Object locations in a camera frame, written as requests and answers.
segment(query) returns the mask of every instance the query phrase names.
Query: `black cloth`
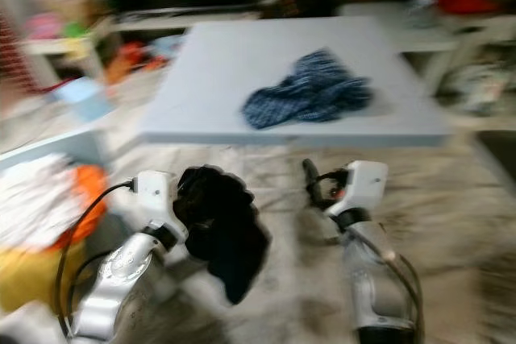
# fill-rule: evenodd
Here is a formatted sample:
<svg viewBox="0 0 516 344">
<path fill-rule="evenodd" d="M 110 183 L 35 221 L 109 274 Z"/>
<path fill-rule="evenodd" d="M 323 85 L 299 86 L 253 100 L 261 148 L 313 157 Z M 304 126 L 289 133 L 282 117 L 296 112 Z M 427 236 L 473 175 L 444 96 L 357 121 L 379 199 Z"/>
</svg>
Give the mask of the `black cloth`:
<svg viewBox="0 0 516 344">
<path fill-rule="evenodd" d="M 238 304 L 262 267 L 270 239 L 258 224 L 254 197 L 238 178 L 208 166 L 188 168 L 177 193 L 173 209 L 189 229 L 186 248 L 208 261 L 208 272 Z"/>
</svg>

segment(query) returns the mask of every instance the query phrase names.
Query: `black cable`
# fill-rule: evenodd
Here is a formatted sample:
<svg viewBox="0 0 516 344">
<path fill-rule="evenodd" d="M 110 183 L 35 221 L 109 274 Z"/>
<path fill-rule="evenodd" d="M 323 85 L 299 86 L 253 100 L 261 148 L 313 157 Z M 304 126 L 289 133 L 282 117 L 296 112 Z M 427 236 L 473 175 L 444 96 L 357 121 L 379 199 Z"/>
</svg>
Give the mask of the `black cable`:
<svg viewBox="0 0 516 344">
<path fill-rule="evenodd" d="M 73 275 L 72 282 L 70 283 L 70 288 L 68 289 L 68 295 L 66 297 L 66 316 L 70 316 L 72 314 L 72 303 L 73 303 L 73 294 L 75 293 L 75 287 L 77 286 L 77 281 L 81 276 L 81 273 L 96 259 L 103 258 L 106 255 L 111 254 L 111 251 L 103 251 L 102 253 L 98 253 L 93 257 L 90 257 L 82 265 L 77 269 L 75 274 Z"/>
<path fill-rule="evenodd" d="M 352 228 L 348 228 L 349 231 L 354 237 L 358 238 L 362 243 L 364 243 L 369 249 L 371 249 L 381 260 L 389 267 L 390 270 L 398 277 L 398 279 L 402 282 L 403 286 L 406 288 L 406 291 L 409 293 L 410 298 L 416 305 L 416 342 L 418 344 L 423 343 L 424 339 L 424 322 L 423 322 L 423 310 L 422 310 L 422 289 L 421 283 L 419 282 L 418 274 L 416 273 L 414 267 L 406 259 L 403 255 L 397 255 L 400 257 L 400 260 L 407 266 L 410 271 L 410 274 L 414 277 L 414 282 L 417 290 L 415 291 L 406 276 L 400 271 L 400 269 L 389 259 L 385 259 L 381 254 L 381 251 L 378 250 L 377 246 L 365 238 L 362 234 L 354 231 Z"/>
<path fill-rule="evenodd" d="M 63 335 L 65 337 L 71 337 L 72 335 L 72 329 L 67 324 L 67 321 L 65 320 L 65 315 L 63 314 L 63 308 L 61 305 L 60 300 L 60 289 L 61 289 L 61 282 L 63 280 L 63 272 L 65 271 L 65 263 L 66 263 L 66 255 L 68 254 L 68 251 L 70 249 L 70 246 L 72 244 L 73 235 L 77 231 L 77 228 L 81 224 L 82 221 L 88 216 L 88 214 L 91 212 L 92 209 L 95 208 L 95 206 L 98 205 L 98 203 L 101 202 L 101 200 L 104 198 L 105 195 L 108 193 L 111 193 L 115 191 L 116 189 L 119 189 L 121 187 L 128 187 L 130 189 L 134 188 L 134 181 L 129 180 L 121 184 L 116 184 L 112 187 L 109 187 L 106 191 L 101 193 L 97 199 L 93 201 L 91 205 L 85 210 L 84 213 L 79 217 L 79 219 L 76 220 L 75 223 L 73 223 L 72 227 L 69 228 L 69 237 L 66 241 L 66 244 L 61 249 L 61 258 L 59 260 L 59 266 L 57 267 L 57 273 L 56 273 L 56 281 L 54 283 L 54 308 L 57 311 L 57 319 L 59 320 L 59 324 L 61 327 L 61 330 L 63 331 Z"/>
</svg>

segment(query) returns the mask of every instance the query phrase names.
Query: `blue plaid cloth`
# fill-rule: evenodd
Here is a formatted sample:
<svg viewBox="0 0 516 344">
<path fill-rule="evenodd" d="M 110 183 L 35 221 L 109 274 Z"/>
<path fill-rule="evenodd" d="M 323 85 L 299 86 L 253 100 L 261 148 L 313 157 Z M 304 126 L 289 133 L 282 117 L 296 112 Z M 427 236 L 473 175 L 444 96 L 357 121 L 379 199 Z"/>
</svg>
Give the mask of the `blue plaid cloth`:
<svg viewBox="0 0 516 344">
<path fill-rule="evenodd" d="M 289 120 L 336 120 L 343 111 L 369 104 L 372 92 L 367 83 L 367 78 L 354 77 L 324 48 L 300 58 L 278 86 L 253 93 L 242 112 L 256 129 Z"/>
</svg>

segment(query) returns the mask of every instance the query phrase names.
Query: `light blue table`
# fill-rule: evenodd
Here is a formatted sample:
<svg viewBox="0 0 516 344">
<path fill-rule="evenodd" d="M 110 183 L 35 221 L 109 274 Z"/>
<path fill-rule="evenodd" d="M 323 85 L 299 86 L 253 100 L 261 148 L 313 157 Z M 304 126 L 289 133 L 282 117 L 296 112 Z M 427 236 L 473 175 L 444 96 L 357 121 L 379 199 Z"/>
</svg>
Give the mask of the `light blue table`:
<svg viewBox="0 0 516 344">
<path fill-rule="evenodd" d="M 371 106 L 335 122 L 249 127 L 240 113 L 247 97 L 276 85 L 299 57 L 324 47 L 356 75 L 371 78 Z M 413 147 L 439 145 L 449 129 L 377 22 L 338 17 L 199 23 L 139 134 L 149 143 Z"/>
</svg>

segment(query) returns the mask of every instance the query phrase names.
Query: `table top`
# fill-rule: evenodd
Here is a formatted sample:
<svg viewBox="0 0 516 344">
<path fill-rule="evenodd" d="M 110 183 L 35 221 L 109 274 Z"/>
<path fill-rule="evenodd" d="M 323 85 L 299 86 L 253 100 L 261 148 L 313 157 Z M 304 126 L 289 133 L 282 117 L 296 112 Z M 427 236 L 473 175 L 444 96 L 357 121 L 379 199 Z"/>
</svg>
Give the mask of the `table top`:
<svg viewBox="0 0 516 344">
<path fill-rule="evenodd" d="M 299 57 L 324 47 L 357 76 L 371 79 L 372 104 L 334 122 L 252 129 L 241 114 L 249 95 L 276 85 Z M 377 22 L 362 17 L 196 25 L 139 130 L 150 143 L 310 147 L 435 146 L 449 134 L 410 66 Z"/>
<path fill-rule="evenodd" d="M 341 7 L 339 13 L 376 17 L 400 52 L 448 52 L 459 44 L 459 40 L 443 26 L 411 27 L 406 21 L 402 2 L 351 3 Z"/>
</svg>

